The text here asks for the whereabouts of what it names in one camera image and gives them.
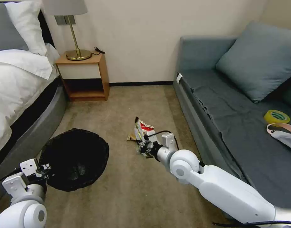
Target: yellow tape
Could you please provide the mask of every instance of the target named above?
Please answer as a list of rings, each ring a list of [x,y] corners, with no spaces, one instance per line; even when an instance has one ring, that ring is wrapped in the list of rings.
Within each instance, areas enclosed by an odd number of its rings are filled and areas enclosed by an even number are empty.
[[[278,110],[269,110],[263,117],[268,124],[273,123],[289,123],[290,117]]]

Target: throw pillow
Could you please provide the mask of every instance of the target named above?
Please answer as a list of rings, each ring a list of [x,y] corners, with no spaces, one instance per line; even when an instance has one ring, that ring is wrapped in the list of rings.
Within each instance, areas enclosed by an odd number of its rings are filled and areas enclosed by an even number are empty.
[[[216,68],[260,102],[291,77],[291,30],[251,22]]]

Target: drawer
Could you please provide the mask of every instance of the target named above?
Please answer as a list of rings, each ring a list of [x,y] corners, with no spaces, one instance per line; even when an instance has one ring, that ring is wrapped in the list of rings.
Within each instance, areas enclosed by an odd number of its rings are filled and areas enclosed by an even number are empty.
[[[58,65],[63,79],[99,79],[98,64],[64,64]]]

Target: white tag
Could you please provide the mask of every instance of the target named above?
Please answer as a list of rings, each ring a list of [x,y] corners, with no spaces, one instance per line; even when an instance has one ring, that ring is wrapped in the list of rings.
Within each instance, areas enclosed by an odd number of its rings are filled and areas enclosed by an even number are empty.
[[[183,76],[182,76],[182,74],[180,73],[180,74],[178,74],[178,76],[177,76],[177,79],[176,79],[176,81],[177,81],[177,84],[179,84],[179,81],[181,80],[181,78],[182,78]]]

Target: nightstand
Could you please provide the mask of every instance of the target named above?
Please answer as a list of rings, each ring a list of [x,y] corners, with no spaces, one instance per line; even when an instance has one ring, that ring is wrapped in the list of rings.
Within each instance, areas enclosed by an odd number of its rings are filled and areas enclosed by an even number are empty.
[[[81,61],[68,60],[63,54],[55,63],[70,101],[108,99],[110,86],[104,54]]]

